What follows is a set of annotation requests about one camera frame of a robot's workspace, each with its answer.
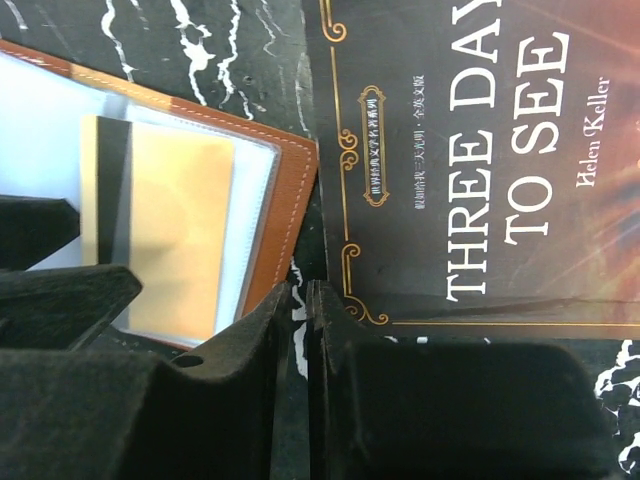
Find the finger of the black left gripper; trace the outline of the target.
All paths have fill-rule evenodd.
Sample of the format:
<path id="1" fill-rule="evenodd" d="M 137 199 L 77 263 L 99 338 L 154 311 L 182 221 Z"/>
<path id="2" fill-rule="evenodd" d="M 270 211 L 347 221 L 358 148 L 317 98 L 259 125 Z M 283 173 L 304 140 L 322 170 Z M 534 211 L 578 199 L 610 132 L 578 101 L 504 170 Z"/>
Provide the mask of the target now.
<path id="1" fill-rule="evenodd" d="M 137 277 L 117 265 L 3 272 L 1 347 L 77 350 L 141 291 Z"/>
<path id="2" fill-rule="evenodd" d="M 64 199 L 1 196 L 2 270 L 27 270 L 79 234 L 79 212 Z"/>

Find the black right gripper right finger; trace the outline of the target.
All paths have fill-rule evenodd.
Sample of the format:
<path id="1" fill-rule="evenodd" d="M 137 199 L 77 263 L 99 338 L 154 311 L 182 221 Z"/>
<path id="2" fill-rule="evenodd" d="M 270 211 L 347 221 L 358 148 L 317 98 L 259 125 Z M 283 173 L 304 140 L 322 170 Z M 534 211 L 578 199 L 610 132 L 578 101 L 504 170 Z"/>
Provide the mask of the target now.
<path id="1" fill-rule="evenodd" d="M 395 343 L 307 291 L 315 479 L 614 479 L 579 360 L 543 343 Z"/>

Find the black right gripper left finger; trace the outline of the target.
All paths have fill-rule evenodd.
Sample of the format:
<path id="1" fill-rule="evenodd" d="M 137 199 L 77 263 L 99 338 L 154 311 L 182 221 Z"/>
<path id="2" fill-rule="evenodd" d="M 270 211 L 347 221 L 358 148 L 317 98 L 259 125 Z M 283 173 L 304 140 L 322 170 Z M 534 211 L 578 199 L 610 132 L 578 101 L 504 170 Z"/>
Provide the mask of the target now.
<path id="1" fill-rule="evenodd" d="M 5 479 L 266 479 L 291 288 L 172 360 L 5 350 Z"/>

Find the gold credit card black stripe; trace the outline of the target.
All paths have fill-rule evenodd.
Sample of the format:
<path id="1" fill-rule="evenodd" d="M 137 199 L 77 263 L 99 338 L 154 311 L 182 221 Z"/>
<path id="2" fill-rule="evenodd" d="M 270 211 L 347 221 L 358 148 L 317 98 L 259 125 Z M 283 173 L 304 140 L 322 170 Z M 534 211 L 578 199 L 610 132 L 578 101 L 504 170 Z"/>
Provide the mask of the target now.
<path id="1" fill-rule="evenodd" d="M 212 336 L 233 157 L 224 137 L 83 118 L 82 261 L 124 265 L 140 281 L 131 331 L 175 343 Z"/>

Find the brown leather card holder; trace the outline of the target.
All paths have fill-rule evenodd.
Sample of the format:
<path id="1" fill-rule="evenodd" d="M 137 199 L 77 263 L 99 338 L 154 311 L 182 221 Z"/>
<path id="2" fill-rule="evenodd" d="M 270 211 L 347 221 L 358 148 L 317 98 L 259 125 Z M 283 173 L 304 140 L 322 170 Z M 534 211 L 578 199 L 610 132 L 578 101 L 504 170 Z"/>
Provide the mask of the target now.
<path id="1" fill-rule="evenodd" d="M 81 123 L 87 115 L 232 141 L 232 184 L 212 336 L 253 310 L 286 278 L 317 171 L 312 141 L 3 42 L 1 196 L 64 199 L 80 215 L 77 238 L 17 271 L 124 266 L 82 261 Z M 186 348 L 212 337 L 175 343 L 135 333 L 126 326 L 128 307 L 112 322 L 128 333 Z"/>

